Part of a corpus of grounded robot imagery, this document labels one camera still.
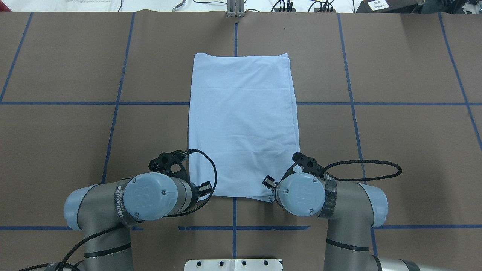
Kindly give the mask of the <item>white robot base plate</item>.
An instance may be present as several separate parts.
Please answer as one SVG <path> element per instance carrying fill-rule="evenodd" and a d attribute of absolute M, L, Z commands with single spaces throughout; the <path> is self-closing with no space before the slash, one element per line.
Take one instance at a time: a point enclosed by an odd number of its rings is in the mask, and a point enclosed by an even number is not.
<path fill-rule="evenodd" d="M 282 271 L 281 259 L 192 259 L 184 271 Z"/>

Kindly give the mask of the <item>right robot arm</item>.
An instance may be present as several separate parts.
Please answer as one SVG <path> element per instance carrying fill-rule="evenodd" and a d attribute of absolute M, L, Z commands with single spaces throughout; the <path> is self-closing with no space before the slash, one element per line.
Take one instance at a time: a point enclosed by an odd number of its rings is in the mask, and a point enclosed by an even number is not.
<path fill-rule="evenodd" d="M 266 176 L 276 203 L 293 215 L 328 220 L 325 271 L 437 271 L 435 266 L 370 253 L 371 229 L 388 215 L 386 194 L 378 187 L 298 172 L 280 182 Z"/>

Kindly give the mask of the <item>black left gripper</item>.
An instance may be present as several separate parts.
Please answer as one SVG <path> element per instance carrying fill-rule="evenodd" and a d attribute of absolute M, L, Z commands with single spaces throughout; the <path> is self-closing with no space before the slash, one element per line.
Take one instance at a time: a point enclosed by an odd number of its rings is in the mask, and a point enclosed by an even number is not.
<path fill-rule="evenodd" d="M 189 182 L 189 185 L 192 192 L 192 201 L 198 201 L 200 198 L 206 195 L 210 195 L 212 192 L 212 184 L 209 181 L 201 183 L 199 185 L 196 185 L 193 182 Z"/>

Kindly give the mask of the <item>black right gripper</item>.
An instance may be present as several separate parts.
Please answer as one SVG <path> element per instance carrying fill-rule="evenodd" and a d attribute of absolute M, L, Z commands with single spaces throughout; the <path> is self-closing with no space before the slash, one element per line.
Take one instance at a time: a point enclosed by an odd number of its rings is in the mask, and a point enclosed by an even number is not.
<path fill-rule="evenodd" d="M 267 189 L 270 189 L 270 191 L 275 194 L 277 189 L 278 189 L 278 186 L 279 186 L 279 182 L 276 181 L 273 177 L 271 177 L 270 175 L 266 175 L 266 177 L 263 179 L 262 181 L 262 184 L 263 186 L 265 186 Z"/>

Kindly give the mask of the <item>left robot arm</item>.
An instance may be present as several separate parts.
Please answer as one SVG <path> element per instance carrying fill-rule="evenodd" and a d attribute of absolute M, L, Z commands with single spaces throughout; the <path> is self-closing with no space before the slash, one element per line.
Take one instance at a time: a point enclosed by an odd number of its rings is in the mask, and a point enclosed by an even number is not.
<path fill-rule="evenodd" d="M 78 242 L 47 271 L 132 271 L 131 228 L 143 221 L 191 214 L 199 199 L 210 199 L 217 181 L 195 185 L 188 177 L 144 173 L 115 183 L 73 191 L 64 204 L 64 218 L 83 232 Z"/>

